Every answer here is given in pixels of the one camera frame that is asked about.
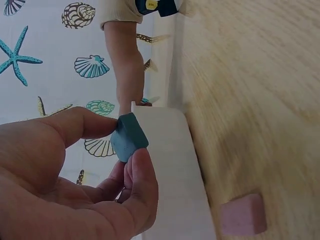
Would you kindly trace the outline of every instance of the child's arm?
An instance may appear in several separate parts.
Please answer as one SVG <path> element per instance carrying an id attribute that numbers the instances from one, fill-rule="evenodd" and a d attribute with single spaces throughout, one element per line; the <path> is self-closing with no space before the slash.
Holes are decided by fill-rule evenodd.
<path id="1" fill-rule="evenodd" d="M 144 60 L 137 47 L 137 23 L 109 21 L 104 24 L 106 47 L 116 77 L 119 115 L 131 112 L 131 102 L 138 105 L 143 98 Z"/>

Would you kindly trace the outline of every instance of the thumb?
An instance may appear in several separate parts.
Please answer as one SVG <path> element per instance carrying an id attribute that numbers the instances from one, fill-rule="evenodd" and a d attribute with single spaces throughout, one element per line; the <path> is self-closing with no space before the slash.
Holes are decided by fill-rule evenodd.
<path id="1" fill-rule="evenodd" d="M 136 233 L 149 229 L 155 222 L 158 208 L 158 182 L 146 148 L 135 151 L 131 159 L 132 191 L 123 203 L 131 213 Z"/>

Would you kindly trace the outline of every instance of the conch shell print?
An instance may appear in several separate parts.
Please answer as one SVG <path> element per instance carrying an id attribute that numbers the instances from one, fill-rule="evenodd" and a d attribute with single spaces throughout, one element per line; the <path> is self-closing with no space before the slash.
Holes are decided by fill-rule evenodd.
<path id="1" fill-rule="evenodd" d="M 66 28 L 81 29 L 89 25 L 96 15 L 96 9 L 83 2 L 70 3 L 62 14 L 62 23 Z"/>
<path id="2" fill-rule="evenodd" d="M 93 100 L 88 102 L 85 108 L 106 117 L 115 109 L 115 105 L 103 100 Z"/>

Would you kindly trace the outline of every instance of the blue starfish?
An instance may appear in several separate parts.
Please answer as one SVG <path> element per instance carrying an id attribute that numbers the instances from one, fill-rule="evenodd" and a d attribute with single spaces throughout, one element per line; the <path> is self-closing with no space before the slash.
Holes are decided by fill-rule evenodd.
<path id="1" fill-rule="evenodd" d="M 16 77 L 23 83 L 23 85 L 28 86 L 27 80 L 21 74 L 18 62 L 27 63 L 27 64 L 42 64 L 43 62 L 37 58 L 31 56 L 21 56 L 19 55 L 19 50 L 21 45 L 25 39 L 26 33 L 28 31 L 28 26 L 26 26 L 18 41 L 16 42 L 15 48 L 13 51 L 0 39 L 0 49 L 2 49 L 5 54 L 8 55 L 9 60 L 5 61 L 3 64 L 0 65 L 0 74 L 2 74 L 10 65 L 13 65 L 13 71 Z"/>

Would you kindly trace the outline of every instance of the finger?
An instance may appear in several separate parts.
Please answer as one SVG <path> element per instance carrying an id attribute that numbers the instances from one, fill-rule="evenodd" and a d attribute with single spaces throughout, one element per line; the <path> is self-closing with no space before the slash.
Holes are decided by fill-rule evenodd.
<path id="1" fill-rule="evenodd" d="M 124 168 L 125 163 L 118 161 L 109 177 L 97 187 L 82 185 L 81 188 L 93 203 L 114 201 L 124 187 Z"/>
<path id="2" fill-rule="evenodd" d="M 149 229 L 155 222 L 158 207 L 158 183 L 147 149 L 132 156 L 132 191 L 124 206 L 134 221 L 135 233 Z"/>
<path id="3" fill-rule="evenodd" d="M 73 107 L 36 121 L 53 127 L 69 147 L 81 138 L 102 138 L 111 134 L 117 120 L 100 116 L 83 107 Z"/>
<path id="4" fill-rule="evenodd" d="M 117 202 L 119 204 L 122 204 L 124 201 L 126 201 L 130 195 L 131 195 L 131 191 L 132 191 L 132 157 L 130 157 L 128 163 L 124 166 L 124 189 L 122 190 L 119 199 L 117 200 Z"/>

